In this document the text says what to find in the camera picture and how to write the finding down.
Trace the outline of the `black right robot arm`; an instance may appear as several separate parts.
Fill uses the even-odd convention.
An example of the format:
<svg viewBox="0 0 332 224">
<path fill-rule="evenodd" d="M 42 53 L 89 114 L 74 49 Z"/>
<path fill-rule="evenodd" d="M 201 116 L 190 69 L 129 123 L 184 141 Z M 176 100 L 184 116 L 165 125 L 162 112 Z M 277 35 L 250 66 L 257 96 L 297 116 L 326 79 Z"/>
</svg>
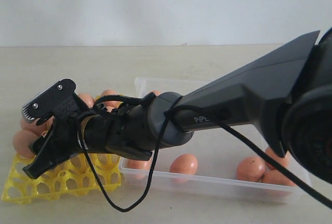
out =
<svg viewBox="0 0 332 224">
<path fill-rule="evenodd" d="M 251 124 L 276 155 L 290 153 L 331 182 L 331 32 L 301 35 L 184 96 L 103 96 L 88 107 L 75 87 L 58 81 L 22 109 L 29 122 L 54 119 L 47 137 L 31 146 L 36 157 L 23 170 L 32 179 L 77 153 L 149 160 L 194 131 Z"/>
</svg>

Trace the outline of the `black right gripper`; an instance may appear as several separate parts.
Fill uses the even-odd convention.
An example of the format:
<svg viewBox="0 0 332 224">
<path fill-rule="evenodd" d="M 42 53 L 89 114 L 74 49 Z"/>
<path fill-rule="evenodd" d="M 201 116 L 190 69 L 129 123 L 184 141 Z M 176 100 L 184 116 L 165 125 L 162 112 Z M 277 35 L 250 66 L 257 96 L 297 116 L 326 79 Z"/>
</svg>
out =
<svg viewBox="0 0 332 224">
<path fill-rule="evenodd" d="M 48 112 L 46 116 L 53 119 L 49 133 L 30 144 L 30 151 L 36 157 L 22 169 L 31 179 L 38 179 L 76 154 L 93 152 L 93 142 L 88 142 L 84 134 L 87 130 L 84 125 L 88 118 L 93 117 L 93 110 L 75 111 L 61 118 L 53 112 Z"/>
</svg>

